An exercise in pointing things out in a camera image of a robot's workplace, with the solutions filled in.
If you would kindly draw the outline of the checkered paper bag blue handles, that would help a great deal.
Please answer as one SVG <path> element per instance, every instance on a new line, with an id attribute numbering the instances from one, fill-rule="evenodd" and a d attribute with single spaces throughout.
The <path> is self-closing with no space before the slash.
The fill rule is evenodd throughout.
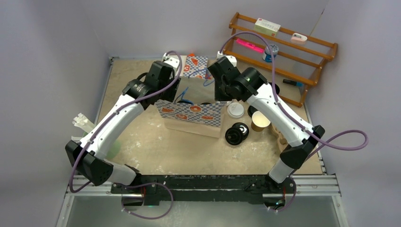
<path id="1" fill-rule="evenodd" d="M 193 102 L 177 103 L 181 99 Z M 172 130 L 219 138 L 227 102 L 214 100 L 214 78 L 211 80 L 181 77 L 174 101 L 158 100 L 156 109 L 165 127 Z"/>

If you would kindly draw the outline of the black lid stack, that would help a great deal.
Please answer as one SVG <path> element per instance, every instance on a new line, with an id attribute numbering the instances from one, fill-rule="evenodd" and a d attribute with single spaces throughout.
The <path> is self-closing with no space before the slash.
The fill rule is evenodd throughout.
<path id="1" fill-rule="evenodd" d="M 232 127 L 238 128 L 239 130 L 241 130 L 241 132 L 243 134 L 243 140 L 247 139 L 247 137 L 249 136 L 249 128 L 245 123 L 237 122 L 237 123 L 234 123 Z"/>
<path id="2" fill-rule="evenodd" d="M 228 144 L 237 146 L 242 143 L 244 136 L 240 129 L 231 127 L 225 133 L 225 139 Z"/>

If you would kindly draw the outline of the brown paper cup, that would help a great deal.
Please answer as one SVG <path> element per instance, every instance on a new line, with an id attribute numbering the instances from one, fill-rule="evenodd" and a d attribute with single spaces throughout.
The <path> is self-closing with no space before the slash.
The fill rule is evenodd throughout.
<path id="1" fill-rule="evenodd" d="M 255 132 L 261 132 L 270 126 L 270 120 L 260 111 L 256 111 L 252 115 L 251 128 Z"/>

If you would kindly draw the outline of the white straws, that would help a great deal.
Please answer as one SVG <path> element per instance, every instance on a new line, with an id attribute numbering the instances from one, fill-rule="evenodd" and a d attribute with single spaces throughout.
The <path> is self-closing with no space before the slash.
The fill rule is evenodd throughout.
<path id="1" fill-rule="evenodd" d="M 86 136 L 96 127 L 96 125 L 82 113 L 79 113 L 73 118 L 72 124 L 83 131 L 83 136 Z"/>

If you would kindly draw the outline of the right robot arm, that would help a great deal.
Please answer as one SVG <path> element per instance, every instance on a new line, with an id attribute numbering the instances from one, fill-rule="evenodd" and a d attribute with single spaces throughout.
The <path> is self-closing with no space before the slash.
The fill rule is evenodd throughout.
<path id="1" fill-rule="evenodd" d="M 255 68 L 240 72 L 228 57 L 223 56 L 208 67 L 215 79 L 215 92 L 223 101 L 247 102 L 276 126 L 288 142 L 279 160 L 265 180 L 270 192 L 278 192 L 284 180 L 299 169 L 312 153 L 325 129 L 304 121 L 274 91 L 275 86 Z"/>

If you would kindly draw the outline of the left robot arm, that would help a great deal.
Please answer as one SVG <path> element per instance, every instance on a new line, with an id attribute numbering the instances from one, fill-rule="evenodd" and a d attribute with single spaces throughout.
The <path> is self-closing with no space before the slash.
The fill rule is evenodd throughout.
<path id="1" fill-rule="evenodd" d="M 65 146 L 74 172 L 95 186 L 105 182 L 122 184 L 128 193 L 140 190 L 141 180 L 134 167 L 110 162 L 107 158 L 113 144 L 127 126 L 158 100 L 172 101 L 181 73 L 177 58 L 155 61 L 148 72 L 128 82 L 117 102 L 98 125 L 78 142 Z"/>

